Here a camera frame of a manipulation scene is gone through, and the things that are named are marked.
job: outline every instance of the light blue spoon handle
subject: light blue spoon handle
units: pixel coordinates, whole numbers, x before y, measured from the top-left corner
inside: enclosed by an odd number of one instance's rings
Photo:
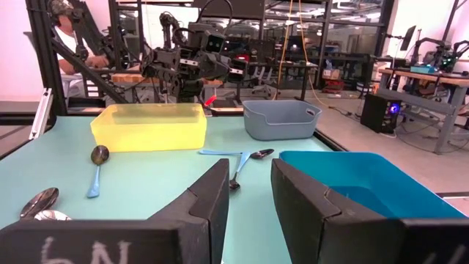
[[[229,152],[229,151],[213,151],[213,150],[199,150],[200,154],[204,155],[235,155],[242,154],[241,152]]]
[[[250,155],[251,155],[251,153],[248,153],[248,152],[245,152],[245,153],[241,154],[240,165],[238,165],[238,167],[236,169],[236,173],[239,173],[241,171],[244,164],[246,164],[246,161],[248,161]]]
[[[100,196],[100,168],[101,166],[96,166],[95,178],[92,185],[89,187],[88,194],[86,194],[86,197],[88,198]]]

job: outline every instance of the person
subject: person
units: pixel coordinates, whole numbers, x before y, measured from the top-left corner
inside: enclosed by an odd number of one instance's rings
[[[63,44],[66,45],[71,51],[75,52],[77,46],[75,32],[73,30],[72,21],[67,16],[67,13],[71,11],[73,7],[68,2],[66,2],[66,0],[50,0],[48,5],[57,37],[60,38]],[[106,56],[96,56],[88,47],[85,40],[83,40],[83,44],[89,53],[88,58],[85,61],[86,66],[102,69],[109,65],[109,61],[107,60]],[[80,76],[79,73],[76,72],[73,65],[64,59],[60,54],[57,54],[57,59],[59,60],[59,68],[62,75],[65,74]],[[70,88],[65,92],[67,93],[67,97],[86,97],[82,80],[71,81]]]

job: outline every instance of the teal table surface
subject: teal table surface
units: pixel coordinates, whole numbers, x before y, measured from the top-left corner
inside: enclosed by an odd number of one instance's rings
[[[55,126],[0,161],[0,228],[19,219],[37,193],[59,188],[53,209],[72,219],[147,219],[177,198],[218,159],[229,158],[230,177],[239,156],[200,155],[198,150],[112,153],[101,166],[100,196],[87,199],[96,166],[92,117],[59,117]],[[319,139],[260,142],[245,131],[242,117],[210,117],[204,149],[275,149],[249,160],[230,195],[223,260],[231,263],[290,263],[270,185],[272,158],[284,150],[330,151]]]

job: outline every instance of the yellow plastic bin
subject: yellow plastic bin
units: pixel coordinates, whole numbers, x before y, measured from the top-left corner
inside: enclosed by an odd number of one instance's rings
[[[197,149],[206,130],[198,103],[115,104],[91,122],[96,144],[111,152]]]

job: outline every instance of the gray plastic basket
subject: gray plastic basket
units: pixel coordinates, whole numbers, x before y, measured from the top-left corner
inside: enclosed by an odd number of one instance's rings
[[[258,140],[312,137],[322,112],[299,100],[248,100],[243,105],[246,131]]]

